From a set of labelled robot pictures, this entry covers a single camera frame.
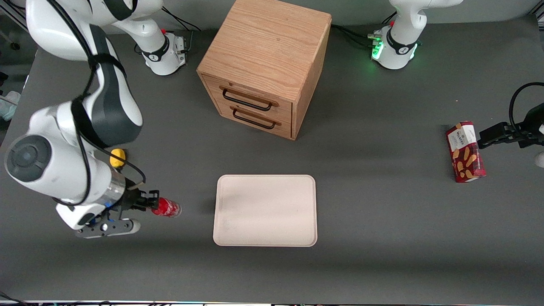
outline black metal handle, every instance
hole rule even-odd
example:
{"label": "black metal handle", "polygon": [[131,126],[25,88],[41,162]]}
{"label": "black metal handle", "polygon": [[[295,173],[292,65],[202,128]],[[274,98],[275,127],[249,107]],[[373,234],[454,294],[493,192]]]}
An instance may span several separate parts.
{"label": "black metal handle", "polygon": [[236,108],[232,110],[232,115],[236,118],[236,119],[240,119],[242,121],[245,121],[247,123],[251,123],[251,124],[254,124],[256,126],[260,126],[262,128],[266,128],[267,130],[272,130],[275,126],[276,126],[276,122],[272,122],[272,125],[264,125],[264,124],[260,124],[258,122],[255,122],[255,121],[252,121],[252,120],[249,120],[249,119],[246,119],[244,117],[240,117],[240,116],[236,116],[236,111],[238,111]]}
{"label": "black metal handle", "polygon": [[267,111],[270,110],[270,108],[272,108],[272,103],[269,103],[267,107],[261,107],[261,106],[253,105],[251,103],[244,102],[244,101],[239,100],[239,99],[229,97],[229,96],[227,96],[227,89],[226,88],[223,89],[223,98],[225,98],[225,99],[227,99],[229,101],[241,104],[241,105],[245,105],[245,106],[249,106],[249,107],[254,108],[254,109],[258,109],[259,111],[263,111],[263,112],[267,112]]}

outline wooden drawer cabinet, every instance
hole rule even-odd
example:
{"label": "wooden drawer cabinet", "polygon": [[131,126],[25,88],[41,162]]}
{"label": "wooden drawer cabinet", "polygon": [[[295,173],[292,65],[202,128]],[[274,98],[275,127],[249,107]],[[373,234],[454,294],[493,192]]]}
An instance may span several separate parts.
{"label": "wooden drawer cabinet", "polygon": [[237,0],[197,72],[219,114],[295,140],[316,88],[331,15]]}

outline gray table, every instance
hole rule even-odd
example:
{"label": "gray table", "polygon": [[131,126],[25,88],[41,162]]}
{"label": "gray table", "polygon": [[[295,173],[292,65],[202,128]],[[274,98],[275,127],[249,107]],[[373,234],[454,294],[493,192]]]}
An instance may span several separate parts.
{"label": "gray table", "polygon": [[[2,169],[0,289],[23,299],[544,304],[544,169],[532,159],[541,148],[486,149],[488,177],[461,185],[444,136],[460,120],[480,130],[504,121],[513,92],[542,80],[533,17],[430,25],[401,71],[333,30],[296,142],[217,114],[195,72],[214,34],[197,33],[189,65],[168,77],[152,74],[128,36],[111,37],[145,120],[130,158],[183,215],[134,212],[136,235],[81,240],[49,198]],[[38,52],[6,142],[87,77],[86,64]],[[523,93],[518,118],[541,95]],[[317,244],[216,246],[223,174],[314,176]]]}

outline red can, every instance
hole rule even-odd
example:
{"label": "red can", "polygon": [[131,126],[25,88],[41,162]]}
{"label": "red can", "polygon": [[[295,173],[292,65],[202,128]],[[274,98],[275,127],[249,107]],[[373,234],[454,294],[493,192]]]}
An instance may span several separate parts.
{"label": "red can", "polygon": [[181,207],[178,203],[165,198],[159,198],[159,208],[152,209],[155,215],[175,218],[180,215]]}

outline red box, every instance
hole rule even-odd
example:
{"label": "red box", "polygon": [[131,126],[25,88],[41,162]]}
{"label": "red box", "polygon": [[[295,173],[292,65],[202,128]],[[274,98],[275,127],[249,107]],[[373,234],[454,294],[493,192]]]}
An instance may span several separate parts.
{"label": "red box", "polygon": [[446,138],[456,182],[467,183],[486,175],[472,122],[458,123],[446,132]]}

